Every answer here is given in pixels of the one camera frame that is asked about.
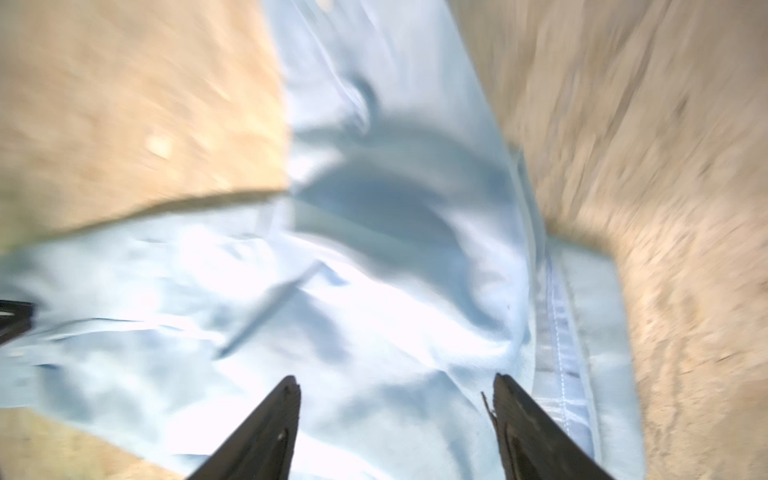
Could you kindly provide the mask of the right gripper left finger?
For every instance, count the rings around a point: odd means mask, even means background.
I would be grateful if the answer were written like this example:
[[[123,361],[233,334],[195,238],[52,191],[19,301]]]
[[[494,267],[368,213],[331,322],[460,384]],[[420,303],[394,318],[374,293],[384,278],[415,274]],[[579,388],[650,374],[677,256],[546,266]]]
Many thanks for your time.
[[[189,480],[288,479],[300,406],[300,386],[287,376]]]

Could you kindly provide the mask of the light blue long sleeve shirt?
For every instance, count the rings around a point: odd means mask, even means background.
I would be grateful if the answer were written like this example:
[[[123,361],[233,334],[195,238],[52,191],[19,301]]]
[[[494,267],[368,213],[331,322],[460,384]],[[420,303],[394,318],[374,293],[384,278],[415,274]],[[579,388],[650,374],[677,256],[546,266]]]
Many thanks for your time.
[[[547,235],[444,1],[268,1],[292,142],[267,200],[1,260],[36,325],[1,404],[182,474],[301,389],[295,479],[501,479],[509,375],[613,479],[646,475],[613,261]]]

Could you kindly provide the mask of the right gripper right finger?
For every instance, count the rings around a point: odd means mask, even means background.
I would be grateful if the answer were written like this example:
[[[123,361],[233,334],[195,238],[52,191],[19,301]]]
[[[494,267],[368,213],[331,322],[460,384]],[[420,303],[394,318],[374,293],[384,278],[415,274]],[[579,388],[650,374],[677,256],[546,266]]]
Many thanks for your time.
[[[612,480],[511,376],[495,376],[486,411],[507,480]]]

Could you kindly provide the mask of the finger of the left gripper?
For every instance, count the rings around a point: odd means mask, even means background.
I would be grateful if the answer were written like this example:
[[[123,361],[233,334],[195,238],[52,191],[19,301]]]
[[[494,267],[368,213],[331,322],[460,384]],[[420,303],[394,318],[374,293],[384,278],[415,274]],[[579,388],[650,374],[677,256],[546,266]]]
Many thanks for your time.
[[[35,306],[21,301],[0,301],[0,344],[10,342],[33,328]]]

